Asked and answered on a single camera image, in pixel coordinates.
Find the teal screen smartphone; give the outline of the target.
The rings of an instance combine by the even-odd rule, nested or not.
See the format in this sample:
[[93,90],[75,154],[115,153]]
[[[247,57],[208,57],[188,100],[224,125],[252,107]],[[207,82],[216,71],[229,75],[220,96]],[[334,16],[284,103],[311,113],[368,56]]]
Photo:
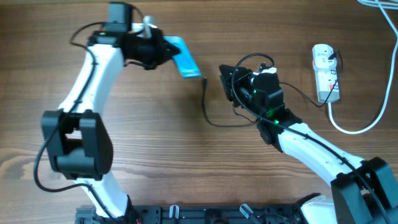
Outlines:
[[201,71],[193,59],[185,41],[179,36],[165,36],[165,40],[175,47],[180,53],[174,55],[173,61],[183,78],[196,78],[201,76]]

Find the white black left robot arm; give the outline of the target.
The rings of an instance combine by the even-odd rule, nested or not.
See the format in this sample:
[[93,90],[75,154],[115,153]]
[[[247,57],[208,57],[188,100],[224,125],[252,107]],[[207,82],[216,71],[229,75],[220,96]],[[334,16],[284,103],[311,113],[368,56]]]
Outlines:
[[141,216],[120,188],[111,166],[113,144],[101,118],[110,89],[128,64],[153,70],[173,60],[179,70],[191,56],[179,36],[164,35],[149,16],[135,22],[137,8],[111,2],[108,18],[87,43],[85,61],[67,97],[41,120],[53,171],[85,190],[94,207],[88,219],[99,223],[140,223]]

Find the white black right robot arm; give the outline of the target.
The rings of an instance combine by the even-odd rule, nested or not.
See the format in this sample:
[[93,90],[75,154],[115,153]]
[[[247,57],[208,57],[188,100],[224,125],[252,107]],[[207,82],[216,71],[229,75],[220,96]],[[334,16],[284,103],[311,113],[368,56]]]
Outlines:
[[259,72],[220,65],[227,99],[259,120],[266,144],[305,164],[331,188],[298,210],[307,223],[397,223],[397,181],[388,163],[352,155],[314,133],[285,107],[284,92],[272,67]]

